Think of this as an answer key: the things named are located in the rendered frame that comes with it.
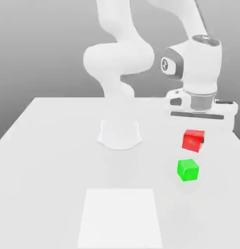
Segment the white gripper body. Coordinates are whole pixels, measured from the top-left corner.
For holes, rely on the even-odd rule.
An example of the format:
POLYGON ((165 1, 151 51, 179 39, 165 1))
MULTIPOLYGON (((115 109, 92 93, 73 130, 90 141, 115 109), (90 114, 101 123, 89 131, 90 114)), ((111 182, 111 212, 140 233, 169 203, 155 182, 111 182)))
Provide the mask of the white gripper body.
POLYGON ((166 107, 166 118, 169 126, 180 129, 204 130, 208 133, 232 132, 238 109, 237 103, 213 103, 211 109, 206 112, 166 107))

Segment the small red cube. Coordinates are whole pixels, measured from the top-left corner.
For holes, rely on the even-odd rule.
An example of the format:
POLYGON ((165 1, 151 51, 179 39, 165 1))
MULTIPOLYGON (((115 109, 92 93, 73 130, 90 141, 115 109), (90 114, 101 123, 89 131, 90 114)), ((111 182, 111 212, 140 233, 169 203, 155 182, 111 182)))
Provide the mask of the small red cube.
POLYGON ((182 148, 198 153, 204 143, 204 134, 202 130, 186 130, 183 135, 182 148))

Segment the small green cube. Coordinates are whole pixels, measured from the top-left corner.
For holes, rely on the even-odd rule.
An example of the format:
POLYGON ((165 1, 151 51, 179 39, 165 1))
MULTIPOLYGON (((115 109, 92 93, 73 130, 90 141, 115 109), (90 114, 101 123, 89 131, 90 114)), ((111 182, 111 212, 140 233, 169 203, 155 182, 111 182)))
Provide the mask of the small green cube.
POLYGON ((177 174, 183 182, 198 178, 199 166, 193 159, 178 160, 177 174))

